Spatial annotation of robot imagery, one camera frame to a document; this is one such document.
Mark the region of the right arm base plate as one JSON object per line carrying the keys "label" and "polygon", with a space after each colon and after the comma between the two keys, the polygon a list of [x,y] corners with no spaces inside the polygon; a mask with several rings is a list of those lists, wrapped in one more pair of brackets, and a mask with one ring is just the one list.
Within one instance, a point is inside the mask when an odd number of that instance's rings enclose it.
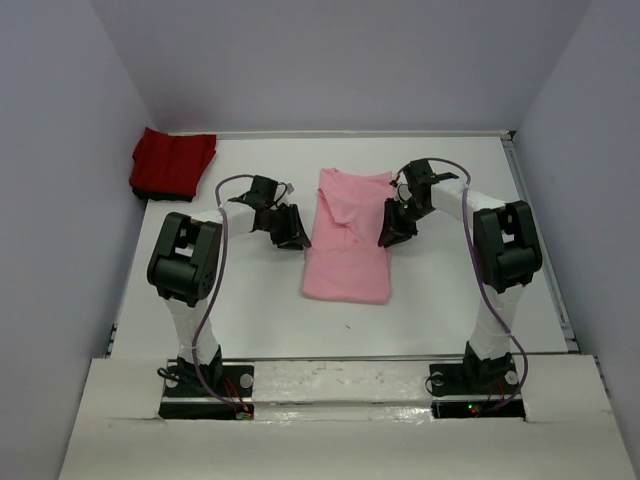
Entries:
{"label": "right arm base plate", "polygon": [[431,396],[431,413],[437,420],[526,417],[514,363],[504,373],[473,384],[462,376],[461,363],[429,366],[425,389]]}

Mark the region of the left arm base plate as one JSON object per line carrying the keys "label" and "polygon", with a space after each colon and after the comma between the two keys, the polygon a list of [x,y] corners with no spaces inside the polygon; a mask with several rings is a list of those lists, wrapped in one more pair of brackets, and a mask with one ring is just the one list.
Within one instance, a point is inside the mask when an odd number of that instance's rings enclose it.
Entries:
{"label": "left arm base plate", "polygon": [[182,373],[175,361],[157,369],[163,380],[158,415],[165,420],[245,421],[254,418],[254,366],[225,363],[211,395],[198,377]]}

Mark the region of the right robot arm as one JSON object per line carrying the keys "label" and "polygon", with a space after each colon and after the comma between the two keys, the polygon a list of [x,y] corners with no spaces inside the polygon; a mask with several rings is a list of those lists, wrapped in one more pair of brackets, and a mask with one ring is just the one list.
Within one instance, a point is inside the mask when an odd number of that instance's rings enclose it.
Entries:
{"label": "right robot arm", "polygon": [[481,297],[476,323],[462,360],[431,365],[425,385],[436,398],[498,392],[508,403],[529,374],[527,358],[520,366],[513,359],[525,352],[513,324],[524,290],[543,264],[533,212],[523,200],[505,202],[472,190],[464,167],[437,173],[433,162],[413,160],[392,178],[394,195],[384,204],[378,244],[412,239],[418,221],[435,211],[461,222]]}

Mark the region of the pink t shirt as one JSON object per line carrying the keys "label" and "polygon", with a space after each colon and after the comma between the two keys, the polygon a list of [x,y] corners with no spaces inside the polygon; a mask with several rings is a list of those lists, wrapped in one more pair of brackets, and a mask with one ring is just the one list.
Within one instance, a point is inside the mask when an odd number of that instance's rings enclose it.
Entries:
{"label": "pink t shirt", "polygon": [[392,173],[320,172],[302,294],[320,301],[384,305],[391,296],[390,253],[378,245]]}

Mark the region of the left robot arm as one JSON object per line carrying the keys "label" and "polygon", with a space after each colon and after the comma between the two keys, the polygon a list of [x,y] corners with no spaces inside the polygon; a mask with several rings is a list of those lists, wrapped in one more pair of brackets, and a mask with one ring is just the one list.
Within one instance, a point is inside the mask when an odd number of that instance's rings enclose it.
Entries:
{"label": "left robot arm", "polygon": [[147,267],[147,281],[171,313],[179,350],[174,371],[164,379],[188,383],[195,392],[222,403],[216,390],[224,381],[222,349],[210,315],[225,275],[230,240],[266,232],[283,250],[311,246],[298,206],[289,201],[290,183],[256,174],[221,180],[215,208],[195,216],[169,213],[161,226]]}

